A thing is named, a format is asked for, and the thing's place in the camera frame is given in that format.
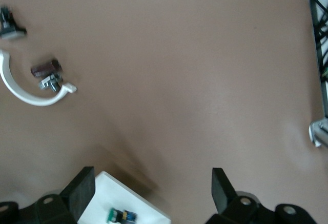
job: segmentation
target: beige tabletop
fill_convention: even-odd
[[[95,166],[172,223],[205,223],[222,167],[270,209],[294,203],[328,219],[328,150],[308,136],[323,117],[308,0],[0,4],[28,31],[0,40],[15,80],[53,95],[30,68],[55,56],[78,87],[35,107],[0,83],[0,201],[26,206]]]

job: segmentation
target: white curved tube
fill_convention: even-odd
[[[52,98],[44,98],[44,97],[37,97],[34,96],[26,91],[24,91],[14,80],[11,75],[10,68],[9,68],[9,59],[10,55],[8,52],[0,50],[0,74],[2,80],[4,81],[5,85],[8,89],[18,97],[20,100],[35,106],[48,106],[52,105],[59,100],[61,100],[65,95],[70,92],[73,93],[77,90],[76,86],[65,83],[61,86],[60,91],[57,93],[56,96]]]

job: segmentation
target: blue and green small object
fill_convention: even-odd
[[[137,219],[137,214],[124,210],[123,212],[120,210],[117,210],[115,208],[111,208],[107,222],[110,221],[113,223],[121,223],[121,224],[135,224]]]

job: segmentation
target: white curved handle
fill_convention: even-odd
[[[70,92],[73,93],[77,90],[76,86],[65,83],[61,86],[60,91],[57,93],[56,96],[52,98],[44,98],[44,97],[37,97],[34,96],[26,91],[24,91],[14,80],[11,75],[10,68],[9,68],[9,59],[10,55],[8,52],[0,50],[0,74],[2,80],[4,81],[5,85],[8,89],[18,97],[20,100],[35,106],[48,106],[52,105],[59,100],[61,100],[65,95]]]

